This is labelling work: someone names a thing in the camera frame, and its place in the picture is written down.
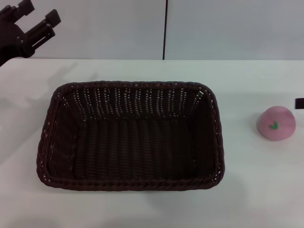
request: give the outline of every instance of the brown wicker basket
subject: brown wicker basket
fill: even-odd
[[[68,190],[195,190],[224,175],[219,110],[199,83],[70,83],[53,94],[37,173]]]

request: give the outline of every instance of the pink ball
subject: pink ball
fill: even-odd
[[[287,139],[295,132],[295,118],[287,108],[273,106],[261,114],[257,129],[271,141]]]

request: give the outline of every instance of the wicker basket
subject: wicker basket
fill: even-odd
[[[53,94],[37,173],[68,190],[195,190],[224,174],[217,102],[198,83],[70,83]]]

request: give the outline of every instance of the white tabletop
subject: white tabletop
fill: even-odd
[[[210,190],[75,192],[36,174],[37,146],[53,91],[67,82],[193,81],[215,93],[226,173]],[[14,59],[0,68],[1,228],[303,228],[304,61]],[[281,142],[261,137],[267,108],[294,112]]]

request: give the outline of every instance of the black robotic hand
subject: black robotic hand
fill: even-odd
[[[53,28],[61,22],[54,9],[42,22],[24,33],[15,22],[35,8],[31,0],[23,0],[18,6],[8,5],[0,11],[0,66],[15,57],[31,57],[38,47],[55,36]]]

